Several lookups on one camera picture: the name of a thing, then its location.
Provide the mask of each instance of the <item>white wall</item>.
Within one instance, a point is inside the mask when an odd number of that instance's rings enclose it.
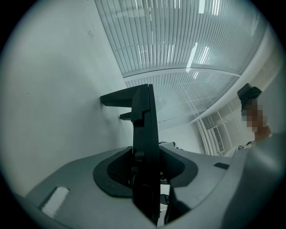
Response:
[[[62,165],[132,145],[129,109],[101,95],[126,88],[93,0],[46,0],[19,23],[0,63],[1,168],[27,192]]]
[[[198,146],[199,146],[199,149],[200,149],[200,153],[201,154],[206,154],[205,145],[204,145],[204,142],[202,140],[202,135],[200,133],[198,124],[197,123],[192,123],[191,126],[192,126],[193,131],[194,131],[194,133],[196,135],[197,143],[198,143]]]
[[[158,131],[159,142],[175,142],[185,151],[200,153],[200,147],[191,124]]]

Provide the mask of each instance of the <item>air vent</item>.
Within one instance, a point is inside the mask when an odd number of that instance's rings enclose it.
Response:
[[[219,153],[223,153],[224,147],[223,147],[222,139],[221,139],[220,134],[219,134],[219,129],[217,127],[214,127],[211,130],[212,130],[211,132],[213,134],[214,140],[216,140],[216,142],[218,144]]]

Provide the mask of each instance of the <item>louvered ceiling panel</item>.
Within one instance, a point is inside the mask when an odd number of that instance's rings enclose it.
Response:
[[[124,77],[167,68],[242,74],[266,21],[246,1],[95,0]]]
[[[153,84],[158,122],[208,109],[238,79],[225,74],[179,72],[126,81],[127,87]]]

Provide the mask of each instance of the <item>person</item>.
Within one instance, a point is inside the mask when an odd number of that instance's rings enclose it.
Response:
[[[254,133],[254,141],[228,151],[225,157],[232,157],[238,150],[250,148],[256,142],[271,137],[267,117],[263,115],[262,105],[257,103],[257,98],[261,93],[259,88],[252,87],[250,84],[246,84],[238,91],[237,94],[241,101],[241,118]]]

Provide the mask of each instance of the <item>white ceiling beam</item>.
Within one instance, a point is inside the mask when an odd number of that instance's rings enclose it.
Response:
[[[259,73],[259,71],[262,69],[262,67],[270,57],[271,53],[273,52],[277,42],[279,41],[277,41],[275,37],[275,32],[273,31],[271,25],[268,23],[263,39],[257,49],[257,52],[251,60],[250,64],[242,73],[241,77],[217,102],[215,102],[200,116],[191,121],[191,123],[196,122],[199,119],[216,112],[217,110],[225,106],[228,102],[230,102],[232,99],[234,99],[237,96],[237,91],[242,88],[246,83],[250,83]]]
[[[170,74],[170,73],[179,73],[179,72],[207,72],[210,74],[223,74],[227,76],[237,76],[240,77],[241,75],[231,73],[231,72],[225,72],[225,71],[220,71],[220,70],[215,70],[215,69],[210,69],[210,68],[170,68],[170,69],[163,69],[163,70],[157,70],[157,71],[151,71],[151,72],[144,72],[132,76],[127,76],[124,79],[125,82],[132,81],[132,80],[137,80],[137,79],[142,79],[145,77],[150,77],[150,76],[157,76],[157,75],[163,75],[163,74]]]

